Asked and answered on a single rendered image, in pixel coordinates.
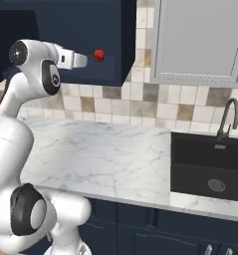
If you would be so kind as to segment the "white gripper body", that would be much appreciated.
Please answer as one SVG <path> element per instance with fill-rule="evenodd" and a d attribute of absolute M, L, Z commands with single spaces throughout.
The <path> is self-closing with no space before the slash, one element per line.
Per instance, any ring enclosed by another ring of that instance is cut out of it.
<path fill-rule="evenodd" d="M 85 68 L 88 64 L 88 57 L 82 54 L 75 53 L 74 54 L 74 61 L 73 61 L 73 68 Z"/>

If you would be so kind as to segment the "navy base cabinets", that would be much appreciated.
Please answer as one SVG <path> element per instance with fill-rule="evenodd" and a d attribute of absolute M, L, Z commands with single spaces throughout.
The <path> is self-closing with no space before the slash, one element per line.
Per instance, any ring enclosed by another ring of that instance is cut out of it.
<path fill-rule="evenodd" d="M 93 198 L 79 227 L 93 255 L 238 255 L 238 222 Z"/>

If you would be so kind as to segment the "black sink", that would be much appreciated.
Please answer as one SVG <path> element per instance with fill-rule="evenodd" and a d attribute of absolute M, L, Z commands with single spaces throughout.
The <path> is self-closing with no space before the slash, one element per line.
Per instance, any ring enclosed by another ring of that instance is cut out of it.
<path fill-rule="evenodd" d="M 173 132 L 170 190 L 238 201 L 238 138 Z"/>

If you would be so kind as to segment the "navy wall cabinet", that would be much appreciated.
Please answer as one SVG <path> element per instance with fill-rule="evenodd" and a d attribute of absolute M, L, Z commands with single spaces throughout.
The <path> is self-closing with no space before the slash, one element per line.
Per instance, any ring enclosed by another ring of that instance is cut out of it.
<path fill-rule="evenodd" d="M 85 68 L 62 70 L 64 83 L 120 87 L 134 63 L 136 0 L 0 0 L 0 10 L 33 11 L 37 40 L 89 58 Z M 102 62 L 95 49 L 105 52 Z M 11 66 L 3 77 L 17 72 Z"/>

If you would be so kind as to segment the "grey wall cabinet door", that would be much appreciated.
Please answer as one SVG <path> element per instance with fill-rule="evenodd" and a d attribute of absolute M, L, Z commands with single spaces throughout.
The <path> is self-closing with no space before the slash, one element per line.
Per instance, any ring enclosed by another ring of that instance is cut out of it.
<path fill-rule="evenodd" d="M 150 80 L 238 88 L 238 0 L 155 0 Z"/>

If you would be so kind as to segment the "navy cabinet door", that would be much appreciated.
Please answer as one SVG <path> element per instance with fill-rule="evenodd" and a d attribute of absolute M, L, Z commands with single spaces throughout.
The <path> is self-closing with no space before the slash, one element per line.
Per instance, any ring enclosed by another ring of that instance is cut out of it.
<path fill-rule="evenodd" d="M 30 10 L 0 10 L 0 82 L 11 66 L 9 50 L 20 39 L 39 38 L 35 13 Z"/>

